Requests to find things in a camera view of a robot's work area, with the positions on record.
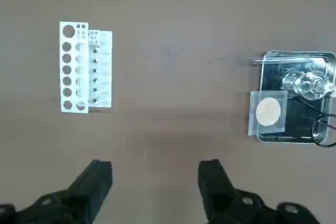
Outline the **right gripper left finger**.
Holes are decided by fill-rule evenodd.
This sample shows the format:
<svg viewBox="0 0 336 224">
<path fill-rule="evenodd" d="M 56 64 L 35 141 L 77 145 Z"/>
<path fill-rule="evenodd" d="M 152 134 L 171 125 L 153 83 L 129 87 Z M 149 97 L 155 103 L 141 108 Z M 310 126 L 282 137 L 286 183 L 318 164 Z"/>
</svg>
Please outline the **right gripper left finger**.
<svg viewBox="0 0 336 224">
<path fill-rule="evenodd" d="M 1 223 L 93 223 L 112 185 L 112 163 L 93 160 L 65 190 L 20 211 L 1 204 Z"/>
</svg>

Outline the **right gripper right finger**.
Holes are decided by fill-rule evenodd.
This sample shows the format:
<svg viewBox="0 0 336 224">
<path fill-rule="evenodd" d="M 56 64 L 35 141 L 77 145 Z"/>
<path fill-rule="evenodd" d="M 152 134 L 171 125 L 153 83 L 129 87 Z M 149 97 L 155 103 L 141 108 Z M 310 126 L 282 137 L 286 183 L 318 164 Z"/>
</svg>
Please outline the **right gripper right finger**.
<svg viewBox="0 0 336 224">
<path fill-rule="evenodd" d="M 281 202 L 272 209 L 259 195 L 235 188 L 218 159 L 199 163 L 198 187 L 208 223 L 319 223 L 303 205 Z"/>
</svg>

